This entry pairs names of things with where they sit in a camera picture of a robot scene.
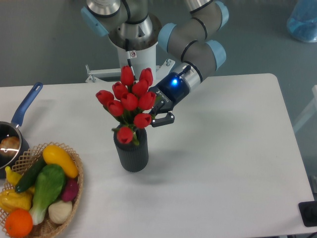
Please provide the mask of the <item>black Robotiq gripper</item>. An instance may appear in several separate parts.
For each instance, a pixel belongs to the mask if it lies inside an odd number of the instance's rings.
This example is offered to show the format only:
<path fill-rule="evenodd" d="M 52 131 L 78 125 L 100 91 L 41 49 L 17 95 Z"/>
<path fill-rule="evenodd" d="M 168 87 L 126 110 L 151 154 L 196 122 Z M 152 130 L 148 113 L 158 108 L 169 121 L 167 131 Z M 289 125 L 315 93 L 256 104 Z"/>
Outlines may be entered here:
<path fill-rule="evenodd" d="M 172 72 L 169 73 L 158 84 L 151 87 L 149 91 L 157 95 L 155 107 L 164 101 L 164 105 L 160 107 L 156 114 L 167 113 L 163 118 L 152 119 L 150 125 L 152 127 L 159 127 L 172 124 L 175 121 L 175 116 L 172 113 L 174 106 L 183 100 L 190 92 L 190 88 L 182 78 L 183 73 Z"/>

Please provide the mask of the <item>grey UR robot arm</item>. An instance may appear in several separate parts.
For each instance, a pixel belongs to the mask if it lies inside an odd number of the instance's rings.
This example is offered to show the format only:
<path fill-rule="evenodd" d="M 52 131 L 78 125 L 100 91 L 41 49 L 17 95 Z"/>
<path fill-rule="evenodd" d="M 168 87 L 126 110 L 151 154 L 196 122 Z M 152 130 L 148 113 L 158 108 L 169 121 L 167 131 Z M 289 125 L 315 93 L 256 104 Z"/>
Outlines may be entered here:
<path fill-rule="evenodd" d="M 81 15 L 97 35 L 108 36 L 117 48 L 121 66 L 135 76 L 150 68 L 157 94 L 152 113 L 158 127 L 174 122 L 173 108 L 225 62 L 223 46 L 211 35 L 229 18 L 227 7 L 216 0 L 187 0 L 191 18 L 182 25 L 161 25 L 148 11 L 146 0 L 89 0 Z"/>

